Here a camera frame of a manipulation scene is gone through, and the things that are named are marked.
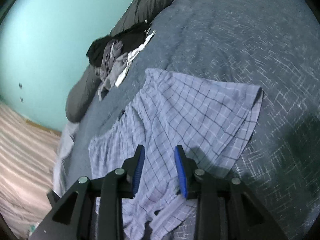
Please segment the pile of clothes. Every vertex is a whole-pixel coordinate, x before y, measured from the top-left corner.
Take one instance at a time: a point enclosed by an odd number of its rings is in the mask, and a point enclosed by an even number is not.
[[[121,84],[134,58],[155,34],[153,31],[148,35],[149,30],[147,22],[137,23],[91,44],[86,54],[90,64],[68,95],[66,115],[70,122],[81,121],[97,91],[101,101],[105,92]]]

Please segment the light blue wall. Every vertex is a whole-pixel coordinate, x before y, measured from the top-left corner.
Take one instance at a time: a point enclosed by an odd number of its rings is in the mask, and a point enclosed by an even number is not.
[[[0,26],[0,96],[30,120],[62,130],[91,42],[108,34],[132,1],[17,0]]]

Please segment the wall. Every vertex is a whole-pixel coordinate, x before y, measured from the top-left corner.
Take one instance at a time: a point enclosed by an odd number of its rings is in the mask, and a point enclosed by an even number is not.
[[[132,1],[17,0],[0,25],[1,98],[62,130],[66,98],[88,65],[91,42],[108,34]]]

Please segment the black garment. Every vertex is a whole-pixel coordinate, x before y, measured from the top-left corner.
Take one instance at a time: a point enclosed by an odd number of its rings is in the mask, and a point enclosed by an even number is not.
[[[122,54],[125,52],[129,53],[130,51],[133,51],[145,42],[146,31],[148,30],[148,28],[149,24],[145,22],[137,23],[133,25],[130,29],[121,32],[113,37],[107,35],[101,39],[95,40],[91,44],[87,52],[87,57],[89,58],[90,64],[95,67],[101,67],[104,49],[108,42],[112,39],[116,39],[122,42]]]

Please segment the gray bedsheet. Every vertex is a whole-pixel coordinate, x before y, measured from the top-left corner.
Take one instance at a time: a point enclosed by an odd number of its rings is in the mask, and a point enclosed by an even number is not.
[[[152,29],[124,82],[101,103],[96,95],[82,120],[67,187],[91,177],[91,138],[111,128],[146,68],[255,84],[265,92],[260,117],[232,170],[290,239],[302,239],[320,210],[320,26],[304,0],[175,0]]]

